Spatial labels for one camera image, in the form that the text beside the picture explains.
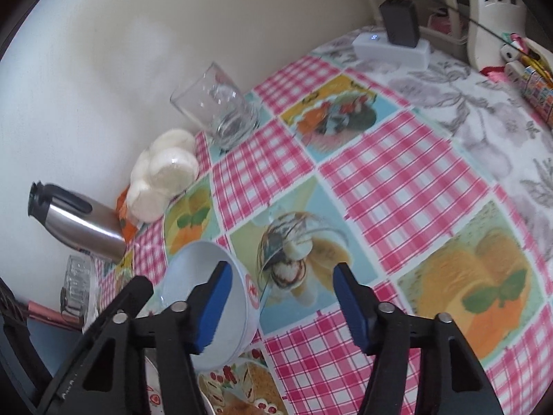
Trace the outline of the orange snack packet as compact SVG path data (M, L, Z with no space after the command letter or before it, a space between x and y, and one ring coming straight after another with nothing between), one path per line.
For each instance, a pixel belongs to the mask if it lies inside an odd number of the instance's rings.
M117 198L115 208L122 236L126 243L130 243L133 240L141 227L141 222L138 221L134 215L130 214L129 206L126 203L126 196L128 195L128 192L129 186L127 186Z

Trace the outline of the grey floral white cloth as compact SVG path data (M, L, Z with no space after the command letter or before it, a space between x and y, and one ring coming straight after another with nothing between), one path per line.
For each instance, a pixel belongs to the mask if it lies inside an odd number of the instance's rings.
M434 50L426 70L363 60L352 31L314 53L391 89L419 109L507 191L545 260L552 259L552 133L509 83Z

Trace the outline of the large stainless steel basin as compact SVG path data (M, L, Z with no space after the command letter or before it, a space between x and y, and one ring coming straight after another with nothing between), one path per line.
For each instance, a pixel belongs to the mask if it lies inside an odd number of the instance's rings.
M205 385L205 381L204 381L203 377L198 376L197 381L198 381L198 386L199 386L199 389L200 389L201 398L203 398L203 403L204 403L206 413L208 415L215 415L216 412L214 410L214 407L213 407L211 401L208 398L209 394L208 394L207 387Z

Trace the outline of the white power strip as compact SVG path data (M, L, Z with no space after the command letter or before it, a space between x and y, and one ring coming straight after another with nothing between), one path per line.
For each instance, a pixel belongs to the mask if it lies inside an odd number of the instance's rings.
M420 38L415 47L391 43L385 32L359 34L353 41L353 51L358 59L398 63L413 70L426 70L430 63L431 46Z

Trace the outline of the bag of white buns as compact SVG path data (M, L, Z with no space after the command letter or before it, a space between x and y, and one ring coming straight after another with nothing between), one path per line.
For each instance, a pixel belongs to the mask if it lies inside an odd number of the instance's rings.
M130 173L124 215L141 223L161 218L171 200L194 184L200 173L196 140L188 131L170 129L137 158Z

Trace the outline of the pink pipe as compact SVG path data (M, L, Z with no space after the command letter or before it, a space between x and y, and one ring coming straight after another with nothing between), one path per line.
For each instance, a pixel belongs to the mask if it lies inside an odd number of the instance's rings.
M27 304L28 317L67 330L82 330L82 322L78 317L64 315L44 305L29 301Z

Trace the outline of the pale blue floral bowl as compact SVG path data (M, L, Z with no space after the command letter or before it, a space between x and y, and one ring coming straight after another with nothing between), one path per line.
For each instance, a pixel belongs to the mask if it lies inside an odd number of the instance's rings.
M198 372L220 369L252 342L260 317L257 285L246 267L217 243L196 241L169 261L161 282L165 307L185 301L195 333L192 356Z

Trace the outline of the pink checked picture tablecloth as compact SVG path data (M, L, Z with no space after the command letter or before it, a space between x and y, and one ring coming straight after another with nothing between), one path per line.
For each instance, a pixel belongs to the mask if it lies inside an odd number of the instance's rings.
M372 362L353 345L331 268L423 317L451 314L507 414L552 380L552 259L503 186L407 99L315 53L256 86L260 129L229 153L197 137L200 179L97 267L99 305L133 275L159 284L197 240L232 251L261 325L201 373L219 414L352 414Z

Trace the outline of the stainless steel thermos jug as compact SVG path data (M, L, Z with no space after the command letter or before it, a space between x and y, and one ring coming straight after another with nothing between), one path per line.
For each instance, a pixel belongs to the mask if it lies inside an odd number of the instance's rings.
M118 263L126 250L116 211L59 185L36 182L29 191L27 214L65 246Z

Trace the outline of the black power adapter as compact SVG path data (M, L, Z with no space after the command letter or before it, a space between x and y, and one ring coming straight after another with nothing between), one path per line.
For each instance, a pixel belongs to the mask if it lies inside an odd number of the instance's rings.
M420 28L412 0L386 0L379 11L390 43L408 48L418 45Z

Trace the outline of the clear glass mug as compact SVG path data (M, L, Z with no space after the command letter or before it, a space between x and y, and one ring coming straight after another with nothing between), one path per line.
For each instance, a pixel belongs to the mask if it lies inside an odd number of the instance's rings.
M245 140L260 121L259 109L216 62L195 83L175 89L170 102L223 151Z

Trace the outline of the strawberry pattern red-rimmed bowl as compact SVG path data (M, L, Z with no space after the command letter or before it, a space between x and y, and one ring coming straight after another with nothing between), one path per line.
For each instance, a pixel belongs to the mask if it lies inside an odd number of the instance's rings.
M158 369L147 358L144 358L146 391L151 415L164 415L161 391L158 378Z

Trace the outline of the colourful small bottle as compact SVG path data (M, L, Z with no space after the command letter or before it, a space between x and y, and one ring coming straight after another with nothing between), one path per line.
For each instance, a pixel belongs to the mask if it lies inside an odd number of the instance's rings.
M506 77L552 128L552 52L517 33L506 38L507 43L499 50Z

